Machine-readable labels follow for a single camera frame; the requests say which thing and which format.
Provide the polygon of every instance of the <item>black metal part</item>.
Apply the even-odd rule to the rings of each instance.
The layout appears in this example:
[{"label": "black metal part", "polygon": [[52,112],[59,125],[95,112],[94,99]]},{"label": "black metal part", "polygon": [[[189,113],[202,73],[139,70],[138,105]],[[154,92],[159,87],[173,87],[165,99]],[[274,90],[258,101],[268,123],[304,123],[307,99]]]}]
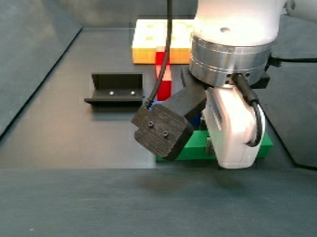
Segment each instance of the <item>black metal part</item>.
[{"label": "black metal part", "polygon": [[141,106],[142,74],[93,74],[94,94],[84,101],[93,106]]},{"label": "black metal part", "polygon": [[265,89],[270,82],[270,76],[266,72],[262,73],[260,80],[250,85],[252,89]]},{"label": "black metal part", "polygon": [[185,88],[151,110],[142,106],[131,121],[139,128],[135,140],[155,156],[169,160],[177,159],[191,138],[189,120],[206,106],[205,85],[190,74],[189,66],[181,75]]}]

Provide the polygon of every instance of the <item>metal enclosure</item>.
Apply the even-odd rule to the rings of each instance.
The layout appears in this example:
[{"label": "metal enclosure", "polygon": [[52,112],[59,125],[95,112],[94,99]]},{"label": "metal enclosure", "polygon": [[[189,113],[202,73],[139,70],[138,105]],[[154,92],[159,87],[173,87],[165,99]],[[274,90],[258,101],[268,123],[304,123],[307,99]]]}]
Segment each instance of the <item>metal enclosure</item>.
[{"label": "metal enclosure", "polygon": [[0,0],[0,135],[80,28],[51,0]]}]

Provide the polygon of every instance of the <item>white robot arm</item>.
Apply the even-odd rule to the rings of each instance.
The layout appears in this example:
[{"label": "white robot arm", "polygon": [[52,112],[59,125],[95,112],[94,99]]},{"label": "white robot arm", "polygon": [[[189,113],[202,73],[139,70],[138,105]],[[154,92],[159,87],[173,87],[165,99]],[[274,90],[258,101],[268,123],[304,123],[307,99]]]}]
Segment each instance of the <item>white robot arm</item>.
[{"label": "white robot arm", "polygon": [[151,109],[142,106],[133,119],[135,139],[157,156],[177,158],[191,137],[191,114],[205,108],[220,166],[253,165],[265,117],[249,84],[268,65],[284,7],[290,16],[317,21],[317,0],[198,0],[190,70],[182,70],[187,89]]},{"label": "white robot arm", "polygon": [[210,86],[204,114],[224,168],[248,168],[257,157],[260,141],[250,143],[257,126],[265,131],[265,117],[258,107],[257,122],[234,79],[240,75],[238,80],[249,84],[260,80],[285,5],[290,16],[317,20],[317,1],[312,0],[198,0],[190,71]]}]

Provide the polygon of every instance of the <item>green block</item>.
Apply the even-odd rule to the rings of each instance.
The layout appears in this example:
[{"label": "green block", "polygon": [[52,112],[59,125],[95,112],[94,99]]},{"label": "green block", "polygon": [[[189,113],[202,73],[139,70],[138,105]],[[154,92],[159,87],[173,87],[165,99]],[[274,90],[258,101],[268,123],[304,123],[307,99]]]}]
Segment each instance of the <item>green block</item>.
[{"label": "green block", "polygon": [[[185,148],[177,158],[177,160],[202,160],[216,159],[216,155],[206,155],[206,140],[209,137],[209,131],[194,131],[193,136],[185,145]],[[273,141],[269,135],[265,133],[262,138],[261,147],[258,150],[258,158],[265,158],[273,148]],[[165,161],[165,159],[157,157],[157,161]]]}]

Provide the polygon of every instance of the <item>screw hole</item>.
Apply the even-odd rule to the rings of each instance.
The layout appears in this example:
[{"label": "screw hole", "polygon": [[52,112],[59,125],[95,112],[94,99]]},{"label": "screw hole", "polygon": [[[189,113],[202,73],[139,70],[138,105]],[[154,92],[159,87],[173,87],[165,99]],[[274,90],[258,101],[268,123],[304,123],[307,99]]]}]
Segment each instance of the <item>screw hole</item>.
[{"label": "screw hole", "polygon": [[169,134],[170,134],[170,133],[169,133],[167,131],[163,132],[163,136],[165,136],[165,137],[167,137]]}]

